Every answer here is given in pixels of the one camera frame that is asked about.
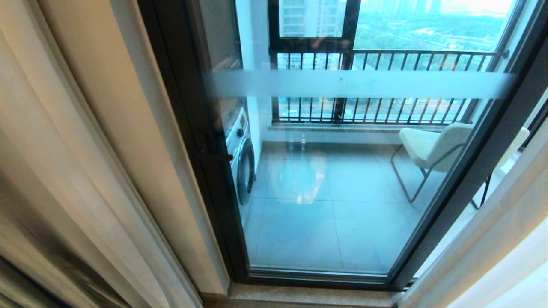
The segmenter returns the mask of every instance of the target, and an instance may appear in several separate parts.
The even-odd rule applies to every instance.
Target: chair
[[[517,152],[517,150],[520,148],[520,146],[525,142],[525,139],[529,137],[529,131],[525,128],[521,128],[520,131],[517,133],[516,137],[506,149],[506,152],[504,152],[503,156],[500,158],[499,163],[496,164],[495,168],[493,169],[493,172],[495,170],[499,169],[500,167],[504,166],[512,157],[512,155]],[[485,202],[485,198],[487,196],[487,190],[489,189],[489,183],[491,182],[491,175],[493,172],[489,173],[489,176],[487,177],[487,180],[485,181],[485,189],[483,190],[483,196],[481,198],[481,203],[479,205],[476,204],[476,202],[472,199],[471,203],[476,209],[480,209],[480,207]]]
[[[390,158],[390,163],[392,164],[398,181],[402,186],[403,192],[410,203],[415,201],[420,190],[423,188],[424,183],[426,183],[428,176],[433,170],[449,172],[460,151],[466,145],[466,140],[472,132],[472,129],[472,124],[453,123],[446,126],[441,133],[426,132],[424,130],[412,128],[403,128],[399,131],[399,138],[402,141],[402,144],[398,147],[398,149],[396,149]],[[502,167],[510,159],[512,154],[518,150],[528,135],[529,131],[525,128],[520,130],[494,170]],[[423,180],[412,198],[409,196],[409,193],[407,192],[407,189],[405,188],[405,185],[403,184],[403,181],[398,173],[396,165],[394,164],[394,157],[402,147],[406,148],[409,157],[413,163],[420,168],[423,174]],[[486,188],[483,192],[480,206],[485,201],[490,180],[491,175],[489,175],[485,181]],[[472,204],[477,209],[480,208],[480,206],[478,206],[473,200]]]

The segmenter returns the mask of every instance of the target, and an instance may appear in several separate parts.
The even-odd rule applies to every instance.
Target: building
[[[430,14],[440,14],[442,9],[442,0],[432,0],[430,2]]]
[[[394,15],[398,13],[399,3],[401,0],[384,0],[382,1],[382,7],[380,13],[383,15]]]
[[[398,14],[404,15],[409,13],[415,13],[417,9],[418,0],[399,0]]]
[[[415,12],[417,13],[427,13],[429,8],[429,0],[416,0],[416,5],[414,7]]]
[[[281,37],[335,37],[343,32],[346,1],[280,0]]]
[[[359,10],[366,13],[379,13],[383,6],[383,0],[362,1]]]

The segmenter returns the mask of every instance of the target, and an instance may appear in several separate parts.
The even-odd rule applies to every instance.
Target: glass door
[[[525,140],[544,1],[139,5],[236,282],[402,289]]]

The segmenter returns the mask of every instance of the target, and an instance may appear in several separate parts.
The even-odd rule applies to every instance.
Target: gray tile floor
[[[394,146],[264,144],[252,200],[244,209],[252,267],[385,274],[444,173],[409,204],[390,156]],[[422,175],[396,157],[406,187]]]

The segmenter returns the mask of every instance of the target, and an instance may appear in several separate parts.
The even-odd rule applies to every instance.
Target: metal railing
[[[350,54],[278,53],[279,70],[493,71],[503,53],[354,50]],[[276,98],[273,123],[449,125],[466,122],[473,98]]]

